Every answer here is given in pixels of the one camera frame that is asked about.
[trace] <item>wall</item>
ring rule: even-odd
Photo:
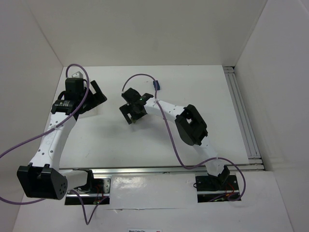
[[[0,1],[0,148],[1,152],[44,130],[62,65],[20,0]],[[39,140],[18,148],[0,162],[0,195],[21,201],[16,178]],[[2,232],[12,231],[19,206],[0,202]]]
[[[266,2],[26,1],[64,66],[234,66]]]
[[[308,230],[308,9],[308,0],[268,0],[236,65],[259,149],[295,232]]]

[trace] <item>cable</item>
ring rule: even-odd
[[[162,113],[162,116],[163,116],[165,125],[166,125],[166,127],[167,127],[167,129],[168,129],[170,141],[171,141],[171,143],[172,143],[172,146],[173,146],[175,155],[176,155],[177,160],[178,160],[178,162],[180,163],[180,165],[181,165],[183,168],[187,169],[187,170],[191,170],[191,169],[197,168],[197,167],[199,167],[199,166],[203,165],[204,163],[206,163],[206,162],[208,162],[208,161],[211,161],[211,160],[216,160],[216,159],[218,159],[218,160],[225,160],[225,161],[229,162],[230,164],[232,164],[232,165],[237,169],[237,171],[239,171],[239,173],[240,173],[240,175],[241,175],[241,177],[242,177],[242,179],[243,179],[243,191],[242,191],[242,193],[240,194],[240,196],[239,196],[237,199],[235,199],[235,200],[230,199],[230,197],[231,197],[233,194],[230,195],[230,196],[228,196],[228,200],[229,200],[229,201],[232,201],[232,202],[238,201],[238,200],[243,196],[243,194],[244,194],[245,191],[246,191],[246,180],[245,180],[245,176],[243,175],[242,171],[241,171],[241,170],[237,167],[237,165],[234,164],[232,161],[230,161],[230,160],[228,160],[228,159],[226,159],[226,158],[223,158],[223,157],[213,157],[213,158],[209,158],[209,159],[204,160],[203,162],[201,162],[201,163],[199,163],[199,164],[197,164],[197,165],[194,165],[194,166],[192,166],[192,167],[185,166],[184,163],[182,162],[182,160],[181,160],[180,157],[179,157],[179,154],[178,154],[178,151],[177,151],[177,148],[176,148],[174,139],[173,139],[173,135],[172,135],[172,133],[171,133],[171,131],[170,131],[170,128],[169,128],[168,120],[166,119],[165,114],[164,114],[164,111],[163,111],[163,109],[162,109],[162,107],[161,107],[161,105],[160,105],[160,103],[159,103],[159,101],[158,101],[158,99],[157,99],[158,86],[157,86],[157,81],[156,81],[156,79],[153,78],[152,76],[150,76],[150,75],[148,75],[148,74],[144,74],[144,73],[135,74],[135,75],[131,76],[129,79],[127,79],[127,81],[125,82],[124,86],[122,87],[122,92],[124,92],[124,89],[125,89],[127,83],[129,82],[129,80],[131,80],[133,77],[136,77],[136,76],[148,76],[148,77],[150,77],[151,79],[154,80],[154,87],[155,87],[154,99],[155,99],[155,102],[158,104],[158,106],[159,106],[159,108],[160,108],[160,111],[161,111],[161,113]]]
[[[92,219],[92,216],[95,213],[95,210],[97,209],[98,205],[101,204],[102,201],[104,201],[107,197],[103,197],[103,199],[101,201],[99,201],[99,203],[94,207],[94,209],[92,210],[91,216],[89,218],[89,221],[87,221],[86,210],[85,210],[84,202],[83,202],[81,196],[76,191],[74,191],[74,190],[71,190],[71,192],[73,192],[74,194],[77,195],[77,197],[78,197],[78,199],[79,199],[79,201],[80,201],[80,203],[82,205],[82,208],[83,208],[85,223],[86,223],[86,225],[89,225],[89,223],[90,223],[90,221]]]
[[[73,116],[76,114],[76,112],[82,107],[83,103],[85,102],[85,100],[86,100],[86,98],[87,98],[87,95],[88,95],[88,92],[89,92],[89,85],[90,85],[89,76],[88,76],[87,71],[86,71],[81,65],[79,65],[79,64],[70,64],[70,65],[67,67],[67,70],[66,70],[66,77],[68,77],[69,68],[72,67],[72,66],[77,66],[77,67],[79,67],[80,69],[82,69],[82,70],[84,71],[84,73],[85,73],[85,75],[86,75],[86,78],[87,78],[86,93],[85,93],[85,95],[84,95],[84,97],[83,97],[81,103],[76,107],[76,109],[75,109],[67,118],[65,118],[63,121],[61,121],[59,124],[57,124],[57,125],[56,125],[56,128],[60,127],[62,124],[64,124],[66,121],[68,121],[71,117],[73,117]],[[22,146],[22,145],[24,145],[24,144],[27,144],[27,143],[29,143],[29,142],[31,142],[31,141],[33,141],[33,140],[36,140],[36,139],[38,139],[38,138],[41,138],[41,137],[43,137],[43,136],[45,136],[45,135],[47,135],[47,134],[53,132],[54,130],[55,130],[55,128],[51,128],[50,130],[48,130],[48,131],[46,131],[46,132],[44,132],[44,133],[42,133],[42,134],[39,134],[39,135],[37,135],[37,136],[35,136],[35,137],[33,137],[33,138],[30,138],[30,139],[28,139],[28,140],[26,140],[26,141],[23,141],[23,142],[21,142],[21,143],[15,145],[15,146],[13,146],[13,147],[11,147],[10,149],[6,150],[5,152],[3,152],[3,153],[0,155],[0,159],[1,159],[3,156],[5,156],[6,154],[8,154],[9,152],[15,150],[16,148],[18,148],[18,147],[20,147],[20,146]],[[38,199],[38,200],[35,200],[35,201],[31,201],[31,202],[12,202],[12,201],[10,201],[10,200],[7,200],[7,199],[4,199],[4,198],[0,197],[0,201],[3,201],[3,202],[8,203],[8,204],[15,204],[15,205],[33,204],[33,203],[36,203],[36,202],[41,202],[41,201],[43,201],[43,200],[44,200],[44,199]]]

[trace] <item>purple cable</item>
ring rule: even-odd
[[[184,163],[182,162],[182,160],[181,160],[180,157],[179,157],[179,154],[178,154],[178,151],[177,151],[177,148],[176,148],[174,139],[173,139],[173,135],[172,135],[172,133],[171,133],[171,131],[170,131],[170,128],[169,128],[168,120],[166,119],[165,114],[164,114],[164,111],[163,111],[163,109],[162,109],[162,107],[161,107],[159,101],[157,100],[158,87],[157,87],[156,79],[154,79],[152,76],[150,76],[150,75],[148,75],[148,74],[144,74],[144,73],[135,74],[135,75],[131,76],[129,79],[127,79],[127,81],[125,82],[124,86],[122,87],[122,92],[124,92],[124,89],[125,89],[127,83],[129,82],[129,80],[131,80],[133,77],[136,77],[136,76],[148,76],[148,77],[150,77],[151,79],[154,80],[154,85],[155,85],[154,98],[155,98],[155,101],[156,101],[156,103],[158,104],[158,106],[159,106],[159,108],[160,108],[160,111],[161,111],[161,113],[162,113],[162,116],[163,116],[163,119],[164,119],[166,128],[168,129],[170,141],[171,141],[171,143],[172,143],[172,146],[173,146],[175,155],[176,155],[177,160],[178,160],[178,162],[180,163],[180,165],[181,165],[183,168],[187,169],[187,170],[191,170],[191,169],[197,168],[197,167],[199,167],[199,166],[203,165],[204,163],[206,163],[206,162],[208,162],[208,161],[211,161],[211,160],[216,160],[216,159],[218,159],[218,160],[225,160],[225,161],[229,162],[230,164],[232,164],[232,165],[237,169],[237,171],[239,171],[239,173],[240,173],[240,175],[241,175],[241,177],[242,177],[242,179],[243,179],[243,191],[242,191],[242,193],[240,194],[240,196],[239,196],[238,198],[236,198],[236,199],[234,199],[234,200],[231,200],[231,199],[230,199],[231,196],[237,194],[237,193],[234,193],[234,194],[232,194],[232,195],[230,195],[230,196],[228,197],[228,200],[231,201],[231,202],[235,202],[235,201],[238,201],[240,198],[242,198],[243,194],[244,194],[245,191],[246,191],[246,179],[245,179],[245,176],[243,175],[242,171],[241,171],[241,170],[237,167],[237,165],[234,164],[232,161],[230,161],[230,160],[228,160],[228,159],[226,159],[226,158],[222,158],[222,157],[213,157],[213,158],[204,160],[203,162],[201,162],[201,163],[199,163],[199,164],[197,164],[197,165],[194,165],[194,166],[192,166],[192,167],[188,167],[188,166],[185,166],[185,165],[184,165]],[[220,196],[211,199],[210,202],[216,200],[216,199],[219,198],[219,197],[220,197]]]
[[[78,192],[76,192],[76,191],[74,191],[74,190],[71,190],[71,192],[73,192],[74,194],[77,195],[77,197],[78,197],[78,199],[79,199],[79,201],[80,201],[80,203],[81,203],[81,205],[82,205],[82,208],[83,208],[85,223],[86,223],[86,225],[89,225],[89,223],[90,223],[90,221],[91,221],[91,219],[92,219],[92,216],[93,216],[93,214],[95,213],[95,210],[97,209],[98,205],[101,204],[101,202],[104,201],[107,197],[104,197],[101,201],[99,201],[99,203],[97,203],[97,205],[96,205],[96,206],[94,207],[94,209],[92,210],[92,213],[91,213],[91,216],[90,216],[90,218],[89,218],[89,221],[87,221],[86,210],[85,210],[84,202],[83,202],[81,196],[78,194]]]
[[[81,65],[79,65],[79,64],[70,64],[70,65],[67,67],[67,70],[66,70],[66,77],[68,77],[68,70],[69,70],[69,68],[72,67],[72,66],[77,66],[77,67],[81,68],[81,69],[84,71],[84,73],[86,74],[86,78],[87,78],[87,89],[86,89],[86,93],[85,93],[85,95],[84,95],[84,97],[83,97],[81,103],[76,107],[76,109],[75,109],[66,119],[64,119],[64,120],[61,121],[59,124],[57,124],[57,125],[56,125],[56,128],[60,127],[62,124],[64,124],[66,121],[68,121],[68,120],[69,120],[69,119],[82,107],[84,101],[85,101],[86,98],[87,98],[88,92],[89,92],[89,86],[90,86],[89,76],[88,76],[87,71],[86,71]],[[18,147],[20,147],[20,146],[22,146],[22,145],[24,145],[24,144],[27,144],[27,143],[29,143],[29,142],[31,142],[31,141],[33,141],[33,140],[36,140],[36,139],[38,139],[38,138],[41,138],[41,137],[43,137],[43,136],[45,136],[45,135],[47,135],[47,134],[53,132],[54,130],[55,130],[55,128],[51,128],[50,130],[48,130],[48,131],[46,131],[46,132],[44,132],[44,133],[42,133],[42,134],[39,134],[39,135],[37,135],[37,136],[35,136],[35,137],[33,137],[33,138],[30,138],[30,139],[28,139],[28,140],[26,140],[26,141],[23,141],[23,142],[21,142],[21,143],[15,145],[15,146],[13,146],[13,147],[11,147],[10,149],[6,150],[5,152],[3,152],[3,153],[0,155],[0,159],[1,159],[3,156],[5,156],[6,154],[8,154],[9,152],[15,150],[16,148],[18,148]],[[9,200],[7,200],[7,199],[4,199],[4,198],[0,197],[0,201],[3,201],[3,202],[8,203],[8,204],[15,204],[15,205],[33,204],[33,203],[36,203],[36,202],[41,202],[41,201],[43,201],[43,200],[44,200],[44,199],[38,199],[38,200],[35,200],[35,201],[31,201],[31,202],[12,202],[12,201],[9,201]]]

